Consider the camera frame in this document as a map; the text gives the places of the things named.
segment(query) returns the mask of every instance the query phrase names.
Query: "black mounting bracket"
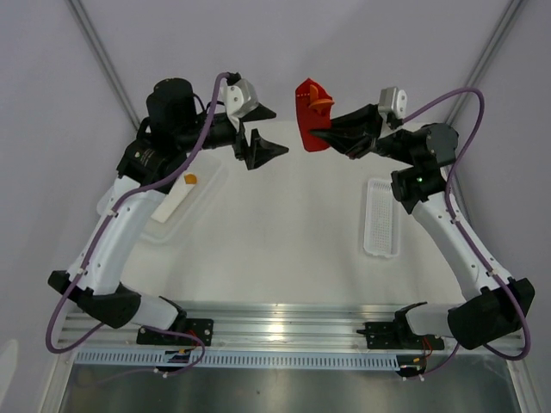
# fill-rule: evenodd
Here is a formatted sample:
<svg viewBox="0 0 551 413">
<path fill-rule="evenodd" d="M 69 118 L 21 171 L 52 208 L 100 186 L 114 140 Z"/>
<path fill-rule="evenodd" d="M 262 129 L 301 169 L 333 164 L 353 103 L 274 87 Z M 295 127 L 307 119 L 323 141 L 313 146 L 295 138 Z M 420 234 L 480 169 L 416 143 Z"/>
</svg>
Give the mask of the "black mounting bracket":
<svg viewBox="0 0 551 413">
<path fill-rule="evenodd" d="M 210 347 L 213 340 L 213 327 L 214 320 L 210 318 L 186 318 L 182 331 L 178 332 L 196 336 L 205 343 L 206 347 Z M 197 345 L 196 342 L 189 338 L 160 334 L 145 327 L 138 330 L 136 343 L 142 346 L 194 347 Z"/>
<path fill-rule="evenodd" d="M 178 315 L 172 323 L 169 331 L 177 333 L 185 333 L 199 338 L 206 347 L 210 347 L 213 340 L 214 320 L 211 318 L 187 318 L 187 313 L 182 307 L 169 299 L 160 297 L 167 303 L 174 305 L 178 310 Z M 178 337 L 169 334 L 157 333 L 141 327 L 138 330 L 136 343 L 143 346 L 178 346 L 178 347 L 194 347 L 197 342 L 190 338 Z"/>
<path fill-rule="evenodd" d="M 406 313 L 424 304 L 426 303 L 412 304 L 396 311 L 393 321 L 367 321 L 363 330 L 358 330 L 357 333 L 365 336 L 368 348 L 373 350 L 423 350 L 423 339 L 433 350 L 444 350 L 443 339 L 433 335 L 413 334 L 407 323 Z"/>
<path fill-rule="evenodd" d="M 417 377 L 419 374 L 424 374 L 427 370 L 426 363 L 419 363 L 419 358 L 416 355 L 398 354 L 396 361 L 399 365 L 399 370 L 396 374 L 400 377 L 407 379 Z"/>
<path fill-rule="evenodd" d="M 423 350 L 423 338 L 428 340 L 433 350 L 444 350 L 444 341 L 433 335 L 402 336 L 395 321 L 366 322 L 358 334 L 366 337 L 368 348 L 372 350 Z"/>
</svg>

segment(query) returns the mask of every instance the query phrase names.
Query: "perforated plastic tray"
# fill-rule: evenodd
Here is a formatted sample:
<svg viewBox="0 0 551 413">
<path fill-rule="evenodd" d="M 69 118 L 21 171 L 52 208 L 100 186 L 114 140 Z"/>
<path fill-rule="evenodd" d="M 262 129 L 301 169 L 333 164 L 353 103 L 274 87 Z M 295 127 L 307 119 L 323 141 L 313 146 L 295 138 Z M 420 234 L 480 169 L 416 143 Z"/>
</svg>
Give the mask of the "perforated plastic tray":
<svg viewBox="0 0 551 413">
<path fill-rule="evenodd" d="M 399 254 L 399 205 L 390 181 L 370 179 L 365 208 L 363 249 L 371 256 L 392 258 Z"/>
<path fill-rule="evenodd" d="M 197 184 L 189 191 L 182 203 L 164 223 L 149 219 L 141 237 L 150 243 L 169 243 L 174 234 L 185 228 L 186 231 L 198 219 L 206 204 L 223 185 L 227 173 L 222 162 L 206 152 L 200 152 L 186 173 L 197 176 Z M 97 203 L 97 213 L 102 214 L 111 196 L 112 188 Z"/>
</svg>

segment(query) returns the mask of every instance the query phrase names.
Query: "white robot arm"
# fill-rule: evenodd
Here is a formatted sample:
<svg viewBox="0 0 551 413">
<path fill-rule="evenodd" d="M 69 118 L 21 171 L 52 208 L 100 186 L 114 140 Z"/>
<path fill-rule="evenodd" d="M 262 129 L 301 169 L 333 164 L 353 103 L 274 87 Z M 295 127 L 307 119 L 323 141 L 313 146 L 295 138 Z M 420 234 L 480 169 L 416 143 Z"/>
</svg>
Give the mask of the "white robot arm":
<svg viewBox="0 0 551 413">
<path fill-rule="evenodd" d="M 434 239 L 466 301 L 456 305 L 417 303 L 397 311 L 394 327 L 401 348 L 416 348 L 419 337 L 427 335 L 454 337 L 467 349 L 487 346 L 525 325 L 524 315 L 535 291 L 527 279 L 515 280 L 495 260 L 449 192 L 441 168 L 455 163 L 457 132 L 438 123 L 415 132 L 401 129 L 406 102 L 403 90 L 384 89 L 378 105 L 333 119 L 330 128 L 310 130 L 306 138 L 322 139 L 351 159 L 373 152 L 411 165 L 392 173 L 394 198 Z"/>
<path fill-rule="evenodd" d="M 265 141 L 257 129 L 251 132 L 251 144 L 247 144 L 244 122 L 271 119 L 276 114 L 259 103 L 252 85 L 238 73 L 226 77 L 227 86 L 220 88 L 226 111 L 214 114 L 211 108 L 213 122 L 202 148 L 231 145 L 236 158 L 253 170 L 288 148 Z M 66 294 L 70 288 L 68 299 L 110 327 L 133 323 L 179 331 L 185 319 L 185 311 L 169 300 L 121 284 L 122 269 L 133 246 L 174 180 L 138 192 L 122 204 L 120 199 L 129 191 L 161 182 L 186 160 L 207 118 L 206 110 L 196 113 L 195 97 L 191 84 L 184 79 L 166 79 L 155 86 L 147 98 L 149 117 L 142 121 L 136 139 L 125 150 L 117 167 L 119 176 L 94 233 L 77 260 L 66 271 L 52 272 L 48 280 L 59 293 Z M 93 252 L 83 265 L 91 245 Z"/>
</svg>

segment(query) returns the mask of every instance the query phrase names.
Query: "metal frame bar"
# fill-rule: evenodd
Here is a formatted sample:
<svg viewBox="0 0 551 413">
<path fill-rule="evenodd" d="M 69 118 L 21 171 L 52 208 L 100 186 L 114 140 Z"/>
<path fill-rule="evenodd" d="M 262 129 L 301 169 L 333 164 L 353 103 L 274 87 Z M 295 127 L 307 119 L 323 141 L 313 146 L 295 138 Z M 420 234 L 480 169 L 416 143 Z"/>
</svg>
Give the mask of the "metal frame bar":
<svg viewBox="0 0 551 413">
<path fill-rule="evenodd" d="M 326 354 L 412 354 L 411 350 L 370 350 L 364 336 L 356 333 L 366 321 L 392 321 L 403 305 L 235 305 L 219 303 L 178 303 L 191 318 L 214 320 L 210 349 L 273 353 Z M 59 337 L 66 346 L 88 331 L 97 321 L 82 312 L 70 313 Z M 118 330 L 99 329 L 85 348 L 155 348 L 139 346 L 139 328 L 128 324 Z M 497 340 L 494 345 L 503 351 L 518 351 L 522 345 L 520 333 Z M 455 343 L 447 340 L 448 353 Z M 162 347 L 161 349 L 178 349 Z M 468 352 L 489 354 L 483 348 Z"/>
<path fill-rule="evenodd" d="M 83 37 L 90 46 L 90 50 L 94 54 L 97 63 L 100 65 L 102 73 L 105 76 L 105 80 L 115 94 L 117 101 L 119 101 L 122 109 L 127 114 L 127 118 L 130 120 L 130 123 L 132 123 L 134 128 L 138 130 L 138 113 L 128 97 L 128 93 L 122 84 L 121 78 L 119 77 L 113 62 L 109 57 L 107 49 L 103 45 L 92 20 L 88 16 L 86 8 L 80 0 L 65 0 L 65 3 L 71 10 L 75 22 L 80 27 Z"/>
<path fill-rule="evenodd" d="M 72 366 L 77 357 L 77 351 L 60 354 L 53 366 L 49 384 L 42 400 L 40 413 L 58 413 L 65 394 L 65 388 L 71 375 Z"/>
<path fill-rule="evenodd" d="M 488 69 L 492 65 L 492 62 L 496 55 L 498 54 L 499 49 L 505 43 L 507 35 L 511 32 L 511 29 L 515 25 L 523 11 L 524 7 L 528 0 L 510 0 L 509 4 L 505 7 L 505 10 L 501 14 L 493 28 L 492 34 L 489 39 L 486 41 L 486 44 L 482 48 L 479 57 L 476 60 L 471 71 L 468 73 L 465 83 L 462 85 L 464 87 L 477 87 L 480 84 L 483 76 L 487 73 Z M 444 122 L 453 126 L 465 111 L 470 94 L 462 94 L 455 98 L 454 104 L 446 115 Z M 457 199 L 457 204 L 463 212 L 463 215 L 468 222 L 471 222 L 467 204 L 465 203 L 465 196 L 461 189 L 461 183 L 458 179 L 455 179 L 453 182 L 453 192 L 455 198 Z"/>
<path fill-rule="evenodd" d="M 543 406 L 537 396 L 534 380 L 526 361 L 507 361 L 511 381 L 517 394 L 518 404 L 523 413 L 543 412 Z"/>
</svg>

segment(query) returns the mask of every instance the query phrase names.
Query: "red plastic part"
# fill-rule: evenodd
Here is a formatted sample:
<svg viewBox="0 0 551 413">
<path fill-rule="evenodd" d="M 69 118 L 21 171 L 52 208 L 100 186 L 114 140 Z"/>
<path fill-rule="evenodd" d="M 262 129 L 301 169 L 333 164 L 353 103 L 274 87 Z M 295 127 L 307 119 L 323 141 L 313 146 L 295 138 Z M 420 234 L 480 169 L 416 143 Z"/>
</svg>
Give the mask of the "red plastic part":
<svg viewBox="0 0 551 413">
<path fill-rule="evenodd" d="M 308 152 L 316 152 L 329 148 L 329 144 L 310 134 L 310 131 L 331 127 L 331 106 L 335 103 L 333 98 L 311 78 L 296 88 L 294 97 L 296 120 L 299 123 L 304 149 Z"/>
</svg>

